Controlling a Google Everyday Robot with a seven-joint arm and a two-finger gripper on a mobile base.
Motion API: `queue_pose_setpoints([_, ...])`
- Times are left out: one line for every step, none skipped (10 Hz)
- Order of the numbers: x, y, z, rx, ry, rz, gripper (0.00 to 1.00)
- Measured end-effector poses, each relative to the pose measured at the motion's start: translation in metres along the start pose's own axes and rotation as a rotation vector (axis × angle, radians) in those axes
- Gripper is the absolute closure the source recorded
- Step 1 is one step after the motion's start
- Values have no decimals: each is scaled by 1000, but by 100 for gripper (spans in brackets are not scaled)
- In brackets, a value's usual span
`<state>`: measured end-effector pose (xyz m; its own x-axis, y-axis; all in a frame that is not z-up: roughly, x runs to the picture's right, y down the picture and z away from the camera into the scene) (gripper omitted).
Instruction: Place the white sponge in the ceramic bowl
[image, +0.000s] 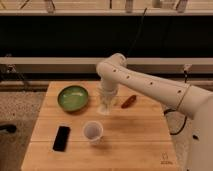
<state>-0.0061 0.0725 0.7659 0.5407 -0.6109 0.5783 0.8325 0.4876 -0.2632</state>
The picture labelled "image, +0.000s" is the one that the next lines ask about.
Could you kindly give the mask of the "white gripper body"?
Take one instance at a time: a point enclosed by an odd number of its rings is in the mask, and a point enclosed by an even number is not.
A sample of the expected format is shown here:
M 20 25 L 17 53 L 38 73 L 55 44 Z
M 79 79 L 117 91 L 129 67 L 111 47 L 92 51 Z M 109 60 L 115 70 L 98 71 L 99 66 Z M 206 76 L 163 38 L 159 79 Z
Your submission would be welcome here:
M 118 88 L 115 87 L 112 90 L 107 90 L 102 86 L 98 87 L 100 97 L 100 107 L 103 109 L 110 109 L 115 103 L 115 97 L 118 93 Z

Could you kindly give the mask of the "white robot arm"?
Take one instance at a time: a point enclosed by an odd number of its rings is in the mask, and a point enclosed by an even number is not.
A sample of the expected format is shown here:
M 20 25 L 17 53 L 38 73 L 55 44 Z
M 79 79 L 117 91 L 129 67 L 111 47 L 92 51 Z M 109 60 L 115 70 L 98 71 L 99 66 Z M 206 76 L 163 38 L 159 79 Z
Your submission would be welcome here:
M 115 53 L 99 62 L 101 110 L 108 112 L 122 84 L 193 120 L 192 137 L 184 171 L 213 171 L 213 92 L 203 88 L 135 72 L 126 58 Z

